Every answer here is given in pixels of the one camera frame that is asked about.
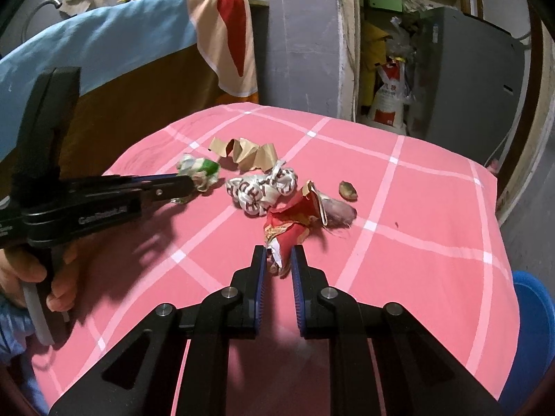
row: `gray appliance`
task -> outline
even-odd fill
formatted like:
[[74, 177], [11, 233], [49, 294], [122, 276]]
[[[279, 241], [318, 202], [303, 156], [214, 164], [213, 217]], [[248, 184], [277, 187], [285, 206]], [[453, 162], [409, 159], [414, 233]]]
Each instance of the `gray appliance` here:
[[424, 11], [409, 135], [484, 164], [511, 129], [524, 46], [501, 28], [450, 8]]

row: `white printed wrapper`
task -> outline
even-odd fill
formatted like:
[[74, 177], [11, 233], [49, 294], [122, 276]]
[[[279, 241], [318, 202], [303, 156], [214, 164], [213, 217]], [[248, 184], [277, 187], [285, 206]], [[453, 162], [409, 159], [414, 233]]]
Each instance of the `white printed wrapper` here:
[[[206, 192], [214, 186], [220, 175], [220, 165], [206, 158], [195, 158], [192, 155], [183, 155], [177, 163], [177, 174], [188, 175], [193, 179], [195, 188], [199, 192]], [[174, 198], [174, 203], [187, 203], [190, 197]]]
[[248, 175], [229, 179], [225, 187], [235, 203], [250, 216], [264, 216], [275, 206], [280, 195], [287, 196], [297, 189], [297, 175], [291, 168], [282, 168], [278, 161], [268, 174]]

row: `blue cloth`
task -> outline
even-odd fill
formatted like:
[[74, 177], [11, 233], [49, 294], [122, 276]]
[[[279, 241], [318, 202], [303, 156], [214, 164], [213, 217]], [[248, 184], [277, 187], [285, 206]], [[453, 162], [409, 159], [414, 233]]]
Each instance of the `blue cloth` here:
[[40, 72], [80, 66], [87, 92], [149, 62], [196, 44], [187, 0], [137, 0], [56, 23], [0, 61], [0, 161], [15, 147], [31, 89]]
[[0, 294], [0, 361], [9, 365], [13, 357], [22, 355], [21, 371], [23, 385], [21, 392], [37, 412], [48, 414], [48, 406], [38, 386], [31, 359], [24, 354], [27, 349], [25, 338], [34, 333], [34, 326], [27, 310], [16, 308]]

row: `blue bucket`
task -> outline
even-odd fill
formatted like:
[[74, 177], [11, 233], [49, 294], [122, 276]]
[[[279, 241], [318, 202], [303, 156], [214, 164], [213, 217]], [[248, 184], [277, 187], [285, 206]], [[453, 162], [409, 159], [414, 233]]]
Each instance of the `blue bucket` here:
[[513, 416], [541, 381], [555, 356], [555, 305], [542, 282], [524, 271], [513, 272], [520, 308], [517, 353], [499, 398]]

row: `hand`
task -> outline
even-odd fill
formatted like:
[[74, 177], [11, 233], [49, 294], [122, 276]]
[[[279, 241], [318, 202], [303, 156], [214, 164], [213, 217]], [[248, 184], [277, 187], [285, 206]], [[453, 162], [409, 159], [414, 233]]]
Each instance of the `hand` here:
[[[73, 308], [77, 295], [80, 264], [78, 244], [71, 243], [63, 254], [64, 264], [52, 280], [52, 292], [46, 298], [51, 311], [67, 311]], [[26, 307], [21, 280], [39, 283], [46, 278], [46, 269], [37, 258], [21, 247], [0, 250], [0, 292], [12, 303]]]

